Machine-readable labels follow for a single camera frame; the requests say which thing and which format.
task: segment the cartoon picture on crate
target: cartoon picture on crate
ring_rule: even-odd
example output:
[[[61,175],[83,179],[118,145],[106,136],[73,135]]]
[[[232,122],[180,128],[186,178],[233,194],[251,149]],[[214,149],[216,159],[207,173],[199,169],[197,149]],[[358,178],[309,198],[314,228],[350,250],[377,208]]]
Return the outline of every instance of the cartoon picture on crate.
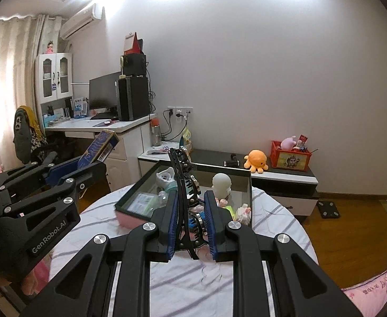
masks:
[[[304,170],[306,155],[281,152],[277,160],[277,167]]]

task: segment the air conditioner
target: air conditioner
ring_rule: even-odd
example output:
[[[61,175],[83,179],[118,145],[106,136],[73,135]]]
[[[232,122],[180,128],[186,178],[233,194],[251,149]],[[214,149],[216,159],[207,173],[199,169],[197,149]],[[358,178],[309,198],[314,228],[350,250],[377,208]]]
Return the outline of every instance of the air conditioner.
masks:
[[[85,28],[89,24],[97,23],[103,16],[103,6],[98,3],[86,6],[80,12],[66,21],[60,30],[60,37],[69,39],[77,31]]]

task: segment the white tablecloth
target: white tablecloth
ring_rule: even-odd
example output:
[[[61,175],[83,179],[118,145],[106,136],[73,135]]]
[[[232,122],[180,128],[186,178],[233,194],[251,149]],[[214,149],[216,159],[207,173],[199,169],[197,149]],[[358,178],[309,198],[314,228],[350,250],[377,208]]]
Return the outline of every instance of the white tablecloth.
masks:
[[[112,192],[83,211],[81,222],[54,249],[50,279],[95,235],[112,238],[130,231],[119,225],[114,213],[114,204],[129,188]],[[286,233],[317,262],[308,235],[293,215],[263,190],[253,188],[252,196],[254,231],[269,237]],[[182,251],[175,253],[169,263],[151,264],[151,317],[232,316],[232,263],[214,262],[207,246],[199,249],[198,256],[200,260],[194,261]],[[274,315],[270,286],[267,288],[270,312]]]

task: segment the computer monitor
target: computer monitor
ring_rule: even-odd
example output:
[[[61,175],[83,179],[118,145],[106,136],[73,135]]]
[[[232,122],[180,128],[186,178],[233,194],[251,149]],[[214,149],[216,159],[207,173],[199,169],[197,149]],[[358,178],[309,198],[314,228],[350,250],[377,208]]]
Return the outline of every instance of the computer monitor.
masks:
[[[89,108],[102,109],[117,106],[116,82],[120,71],[89,80]]]

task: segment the orange octopus plush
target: orange octopus plush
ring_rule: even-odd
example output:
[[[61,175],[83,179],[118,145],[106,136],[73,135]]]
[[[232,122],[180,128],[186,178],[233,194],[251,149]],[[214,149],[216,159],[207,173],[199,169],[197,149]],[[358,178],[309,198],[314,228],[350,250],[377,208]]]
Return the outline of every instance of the orange octopus plush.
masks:
[[[252,150],[249,155],[245,156],[246,162],[243,165],[246,169],[249,169],[251,173],[255,173],[258,170],[259,174],[262,174],[264,170],[268,169],[267,156],[261,150]]]

